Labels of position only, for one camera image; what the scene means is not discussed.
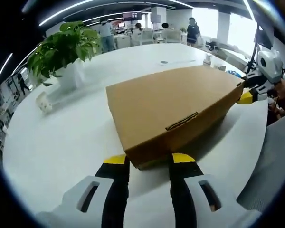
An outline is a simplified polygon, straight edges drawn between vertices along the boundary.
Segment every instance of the potted plant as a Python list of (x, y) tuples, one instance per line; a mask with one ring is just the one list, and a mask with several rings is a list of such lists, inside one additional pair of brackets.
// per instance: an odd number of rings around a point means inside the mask
[(181, 27), (180, 31), (181, 31), (182, 33), (187, 33), (187, 30), (186, 30), (184, 27)]
[(91, 60), (99, 44), (98, 33), (82, 21), (64, 23), (59, 32), (41, 42), (28, 58), (28, 69), (45, 86), (51, 85), (45, 80), (53, 76), (63, 89), (75, 89), (82, 78), (80, 62)]

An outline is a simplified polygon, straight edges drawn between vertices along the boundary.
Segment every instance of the chair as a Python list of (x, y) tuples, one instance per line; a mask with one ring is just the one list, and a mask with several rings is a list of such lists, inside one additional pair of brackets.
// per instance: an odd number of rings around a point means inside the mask
[(181, 31), (163, 30), (161, 35), (165, 43), (181, 43)]
[(142, 30), (142, 34), (140, 35), (139, 45), (143, 44), (153, 44), (153, 30)]

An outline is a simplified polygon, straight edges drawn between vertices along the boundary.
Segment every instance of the black shirt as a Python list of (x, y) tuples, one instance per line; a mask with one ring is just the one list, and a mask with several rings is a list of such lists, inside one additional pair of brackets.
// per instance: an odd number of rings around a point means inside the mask
[(200, 34), (200, 28), (197, 25), (189, 25), (187, 28), (187, 39), (196, 41), (196, 36)]

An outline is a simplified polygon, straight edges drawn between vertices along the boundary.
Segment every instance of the jeans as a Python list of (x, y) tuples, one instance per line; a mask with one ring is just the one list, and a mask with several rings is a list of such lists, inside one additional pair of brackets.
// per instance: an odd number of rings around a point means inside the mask
[(107, 37), (101, 37), (101, 43), (103, 46), (104, 53), (114, 50), (114, 37), (113, 37), (113, 35), (110, 35)]

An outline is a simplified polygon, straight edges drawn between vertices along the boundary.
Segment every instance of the cardboard box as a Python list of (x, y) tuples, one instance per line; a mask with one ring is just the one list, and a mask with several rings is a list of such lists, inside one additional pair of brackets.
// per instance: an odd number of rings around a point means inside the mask
[(206, 66), (164, 71), (106, 88), (123, 149), (136, 168), (184, 146), (226, 115), (243, 80)]

